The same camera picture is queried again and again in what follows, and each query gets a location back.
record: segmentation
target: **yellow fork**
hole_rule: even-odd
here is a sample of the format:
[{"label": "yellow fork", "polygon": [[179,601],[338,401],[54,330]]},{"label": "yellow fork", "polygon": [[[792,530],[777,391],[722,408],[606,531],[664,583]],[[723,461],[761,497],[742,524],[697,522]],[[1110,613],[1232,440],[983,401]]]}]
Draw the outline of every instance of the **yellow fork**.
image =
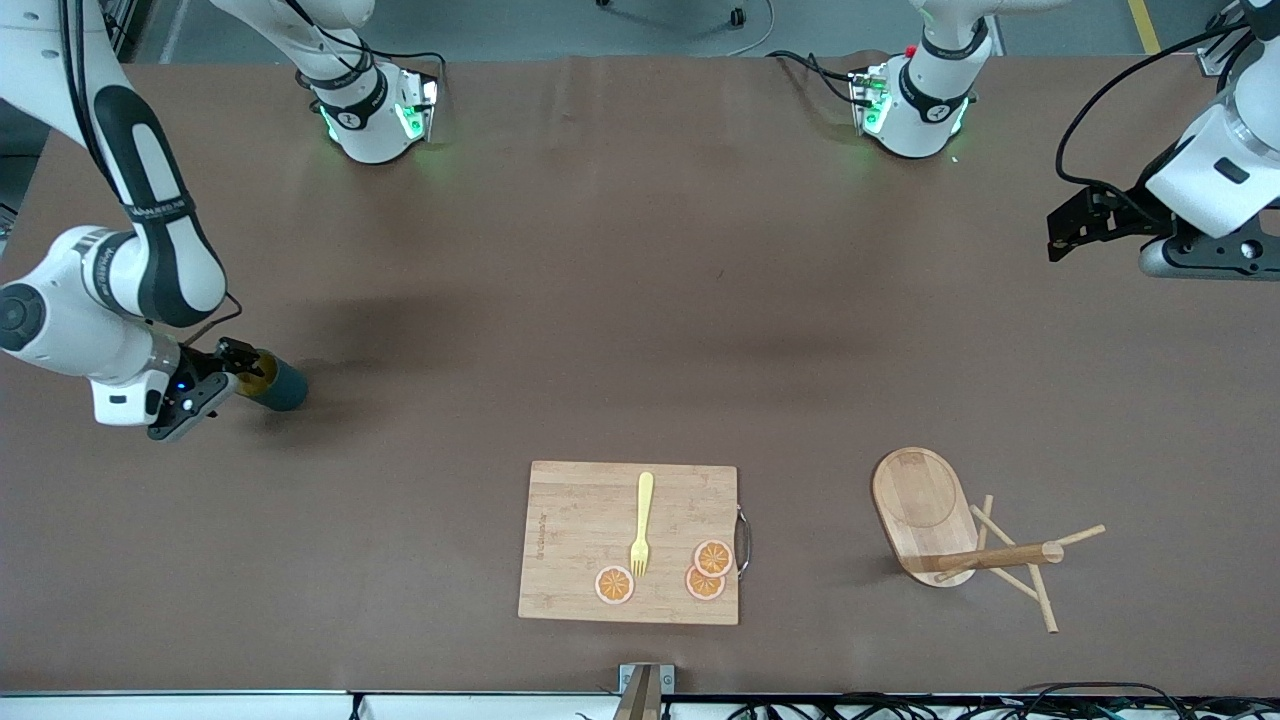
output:
[{"label": "yellow fork", "polygon": [[636,542],[631,543],[631,574],[644,575],[649,569],[649,503],[653,500],[653,473],[640,473],[640,498],[636,502]]}]

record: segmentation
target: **brown table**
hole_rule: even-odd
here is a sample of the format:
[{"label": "brown table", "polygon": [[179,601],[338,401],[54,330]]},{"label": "brown table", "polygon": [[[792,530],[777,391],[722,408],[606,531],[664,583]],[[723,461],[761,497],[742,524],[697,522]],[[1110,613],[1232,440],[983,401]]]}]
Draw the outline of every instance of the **brown table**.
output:
[{"label": "brown table", "polygon": [[[129,68],[227,331],[312,396],[163,446],[4,359],[0,687],[586,691],[660,659],[691,692],[1275,694],[1280,288],[1044,258],[1059,133],[1128,61],[996,60],[923,161],[773,60],[458,65],[454,142],[375,168],[289,68]],[[1161,63],[1070,167],[1126,184],[1211,92]],[[5,278],[82,222],[122,217],[54,138]],[[1046,570],[1060,635],[989,574],[897,568],[869,479],[906,445],[1019,539],[1107,524]],[[739,466],[741,625],[518,620],[536,459]]]}]

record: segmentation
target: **orange slice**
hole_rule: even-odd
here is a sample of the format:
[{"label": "orange slice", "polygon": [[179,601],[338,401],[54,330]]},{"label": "orange slice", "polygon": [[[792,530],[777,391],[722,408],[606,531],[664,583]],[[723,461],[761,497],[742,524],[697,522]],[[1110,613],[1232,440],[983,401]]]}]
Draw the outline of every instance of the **orange slice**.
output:
[{"label": "orange slice", "polygon": [[595,577],[595,596],[609,605],[622,605],[636,592],[636,579],[621,565],[609,565]]},{"label": "orange slice", "polygon": [[698,600],[716,600],[724,592],[727,584],[724,578],[708,578],[695,566],[690,566],[685,573],[685,589]]},{"label": "orange slice", "polygon": [[694,568],[708,578],[723,578],[733,568],[733,551],[721,541],[707,541],[694,550]]}]

